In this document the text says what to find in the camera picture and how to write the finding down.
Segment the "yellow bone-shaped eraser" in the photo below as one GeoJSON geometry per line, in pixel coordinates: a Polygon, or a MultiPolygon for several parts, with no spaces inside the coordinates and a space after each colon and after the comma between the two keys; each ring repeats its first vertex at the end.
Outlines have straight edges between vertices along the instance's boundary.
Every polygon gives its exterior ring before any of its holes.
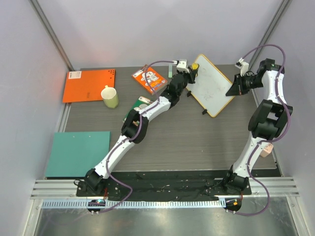
{"type": "Polygon", "coordinates": [[[192,70],[197,70],[199,68],[199,64],[197,64],[197,63],[193,63],[192,65],[191,65],[191,69],[192,70]]]}

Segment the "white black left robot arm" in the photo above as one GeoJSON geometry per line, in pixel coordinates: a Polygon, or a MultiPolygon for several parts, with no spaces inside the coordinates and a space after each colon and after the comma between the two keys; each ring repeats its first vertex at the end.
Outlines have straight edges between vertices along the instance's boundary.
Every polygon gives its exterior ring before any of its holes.
{"type": "Polygon", "coordinates": [[[198,68],[199,65],[194,63],[184,71],[178,70],[155,102],[140,111],[130,110],[118,141],[104,159],[86,173],[83,186],[79,189],[87,196],[100,196],[105,191],[105,180],[110,177],[113,168],[135,144],[143,141],[149,122],[179,102],[187,85],[195,83],[198,68]]]}

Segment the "yellow framed whiteboard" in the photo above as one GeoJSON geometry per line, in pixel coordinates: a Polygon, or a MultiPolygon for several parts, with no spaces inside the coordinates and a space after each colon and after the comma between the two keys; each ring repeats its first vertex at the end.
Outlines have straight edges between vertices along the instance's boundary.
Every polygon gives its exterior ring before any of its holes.
{"type": "Polygon", "coordinates": [[[187,90],[214,118],[233,100],[234,96],[226,96],[232,82],[205,55],[198,55],[194,62],[199,65],[198,75],[187,90]]]}

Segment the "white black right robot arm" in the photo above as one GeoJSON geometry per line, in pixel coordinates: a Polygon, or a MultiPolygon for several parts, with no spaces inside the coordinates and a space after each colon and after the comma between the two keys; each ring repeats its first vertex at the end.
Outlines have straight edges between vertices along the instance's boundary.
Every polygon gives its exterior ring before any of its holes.
{"type": "Polygon", "coordinates": [[[263,88],[264,99],[252,115],[248,141],[238,158],[222,180],[227,194],[237,194],[249,187],[252,168],[265,147],[278,138],[288,123],[293,107],[288,106],[283,93],[284,68],[273,59],[260,62],[256,73],[244,72],[234,76],[226,96],[247,94],[251,89],[263,88]]]}

